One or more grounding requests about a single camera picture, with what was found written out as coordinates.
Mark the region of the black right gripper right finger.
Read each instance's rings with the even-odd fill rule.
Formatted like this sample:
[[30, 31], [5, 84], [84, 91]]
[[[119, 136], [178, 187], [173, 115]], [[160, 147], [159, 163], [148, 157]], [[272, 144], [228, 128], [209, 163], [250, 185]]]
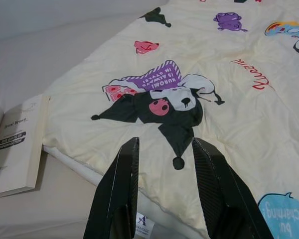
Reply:
[[244, 181], [212, 144], [192, 141], [199, 199], [211, 239], [271, 239], [273, 235]]

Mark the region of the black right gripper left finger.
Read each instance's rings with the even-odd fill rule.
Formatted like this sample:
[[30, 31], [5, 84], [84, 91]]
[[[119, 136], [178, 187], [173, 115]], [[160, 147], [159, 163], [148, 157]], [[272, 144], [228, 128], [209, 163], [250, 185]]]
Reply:
[[139, 181], [139, 138], [121, 146], [96, 188], [86, 224], [87, 239], [133, 239]]

